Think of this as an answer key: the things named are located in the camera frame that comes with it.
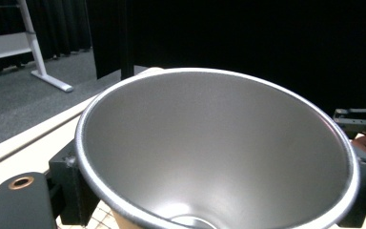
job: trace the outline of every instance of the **black backdrop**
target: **black backdrop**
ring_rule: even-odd
[[[119,32],[117,8],[112,0],[88,2],[96,11],[106,8],[101,29],[91,34],[100,69],[118,55],[112,50],[117,42],[103,38]],[[306,97],[328,115],[335,108],[366,108],[366,1],[130,2],[134,64],[251,74]]]
[[[0,0],[15,6],[16,0]],[[27,0],[31,21],[43,58],[69,55],[91,44],[85,0]],[[25,31],[18,8],[0,8],[0,35]],[[0,70],[32,60],[31,53],[0,59]]]

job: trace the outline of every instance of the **metal bowl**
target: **metal bowl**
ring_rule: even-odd
[[[143,228],[327,228],[358,188],[356,157],[331,118],[240,73],[124,80],[82,114],[75,143],[94,192]]]

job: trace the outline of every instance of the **gray carpet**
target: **gray carpet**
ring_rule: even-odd
[[[46,61],[47,73],[74,87],[64,93],[31,75],[34,63],[0,73],[0,142],[99,94],[119,82],[120,71],[96,79],[93,52]],[[135,67],[135,73],[146,68]]]

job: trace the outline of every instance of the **black curtain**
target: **black curtain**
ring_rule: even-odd
[[[31,21],[44,59],[90,49],[91,37],[85,0],[27,0]],[[0,7],[16,0],[0,0]],[[0,8],[0,35],[25,31],[18,8]],[[0,71],[32,61],[31,53],[0,59]]]

